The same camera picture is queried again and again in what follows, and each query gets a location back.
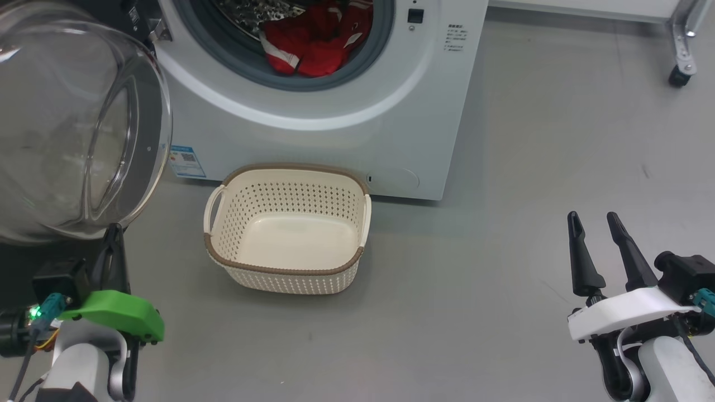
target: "washing machine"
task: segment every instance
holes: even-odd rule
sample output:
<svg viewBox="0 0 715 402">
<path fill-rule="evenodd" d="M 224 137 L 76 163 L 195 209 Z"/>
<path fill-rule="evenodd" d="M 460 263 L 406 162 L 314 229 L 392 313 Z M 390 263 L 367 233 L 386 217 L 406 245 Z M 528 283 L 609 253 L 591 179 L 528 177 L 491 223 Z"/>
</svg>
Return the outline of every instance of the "washing machine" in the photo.
<svg viewBox="0 0 715 402">
<path fill-rule="evenodd" d="M 230 14 L 275 0 L 159 2 L 171 40 L 154 45 L 177 176 L 223 180 L 245 165 L 299 162 L 349 170 L 375 195 L 441 199 L 487 0 L 374 0 L 367 39 L 320 78 L 275 72 Z"/>
</svg>

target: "red clothing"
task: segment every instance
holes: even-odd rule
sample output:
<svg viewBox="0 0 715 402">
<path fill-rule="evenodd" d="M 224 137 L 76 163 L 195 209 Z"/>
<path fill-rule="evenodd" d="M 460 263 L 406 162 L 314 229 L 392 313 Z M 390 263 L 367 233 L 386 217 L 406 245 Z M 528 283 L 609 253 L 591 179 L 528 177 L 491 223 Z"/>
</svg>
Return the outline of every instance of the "red clothing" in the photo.
<svg viewBox="0 0 715 402">
<path fill-rule="evenodd" d="M 276 71 L 323 77 L 348 61 L 350 52 L 368 37 L 372 23 L 371 0 L 351 0 L 345 12 L 327 0 L 295 18 L 264 23 L 260 39 Z"/>
</svg>

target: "black wheel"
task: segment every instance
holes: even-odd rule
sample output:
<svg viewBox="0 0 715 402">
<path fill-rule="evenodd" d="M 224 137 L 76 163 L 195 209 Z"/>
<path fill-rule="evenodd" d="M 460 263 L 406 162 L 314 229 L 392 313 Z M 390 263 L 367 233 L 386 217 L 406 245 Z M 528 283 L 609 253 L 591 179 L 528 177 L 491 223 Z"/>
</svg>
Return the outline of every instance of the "black wheel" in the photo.
<svg viewBox="0 0 715 402">
<path fill-rule="evenodd" d="M 690 81 L 690 77 L 692 76 L 683 74 L 680 69 L 678 69 L 678 66 L 675 66 L 673 67 L 673 71 L 671 71 L 670 77 L 668 77 L 668 83 L 672 87 L 682 88 Z"/>
</svg>

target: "brown basket rim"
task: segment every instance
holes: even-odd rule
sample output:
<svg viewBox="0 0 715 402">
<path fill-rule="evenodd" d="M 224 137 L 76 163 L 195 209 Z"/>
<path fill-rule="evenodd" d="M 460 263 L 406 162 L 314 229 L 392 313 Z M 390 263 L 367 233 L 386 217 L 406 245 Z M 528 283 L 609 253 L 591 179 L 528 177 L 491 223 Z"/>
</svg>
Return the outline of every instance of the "brown basket rim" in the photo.
<svg viewBox="0 0 715 402">
<path fill-rule="evenodd" d="M 365 195 L 369 194 L 368 187 L 365 185 L 365 183 L 346 170 L 341 170 L 323 165 L 301 165 L 298 163 L 266 163 L 244 166 L 228 175 L 228 177 L 226 177 L 222 184 L 224 186 L 228 186 L 228 184 L 237 176 L 241 175 L 242 173 L 250 172 L 252 170 L 307 170 L 310 172 L 332 173 L 335 175 L 341 175 L 352 179 L 360 186 L 360 189 L 363 190 L 363 193 Z M 214 248 L 214 245 L 211 243 L 210 233 L 204 233 L 204 243 L 206 244 L 206 250 L 209 252 L 211 257 L 214 258 L 221 265 L 226 265 L 227 267 L 231 268 L 239 268 L 242 270 L 253 271 L 256 273 L 294 276 L 327 276 L 342 273 L 350 269 L 350 267 L 352 267 L 360 259 L 360 257 L 363 255 L 363 252 L 365 252 L 365 248 L 363 246 L 358 247 L 358 249 L 355 251 L 355 254 L 352 256 L 352 258 L 350 258 L 350 260 L 348 260 L 340 267 L 333 268 L 332 270 L 286 270 L 281 268 L 270 268 L 262 267 L 259 265 L 236 263 L 235 261 L 223 258 L 221 255 L 219 255 L 219 253 L 217 253 L 216 249 Z"/>
</svg>

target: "laundry basket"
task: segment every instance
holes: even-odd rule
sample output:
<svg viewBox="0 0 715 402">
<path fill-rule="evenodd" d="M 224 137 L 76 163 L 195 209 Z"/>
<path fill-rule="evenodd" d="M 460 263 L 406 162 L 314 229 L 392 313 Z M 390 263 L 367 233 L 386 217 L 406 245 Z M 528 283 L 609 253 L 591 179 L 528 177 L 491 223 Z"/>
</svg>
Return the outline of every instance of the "laundry basket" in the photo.
<svg viewBox="0 0 715 402">
<path fill-rule="evenodd" d="M 370 213 L 366 187 L 348 173 L 305 165 L 244 167 L 211 194 L 204 241 L 211 258 L 247 288 L 327 295 L 355 278 Z"/>
</svg>

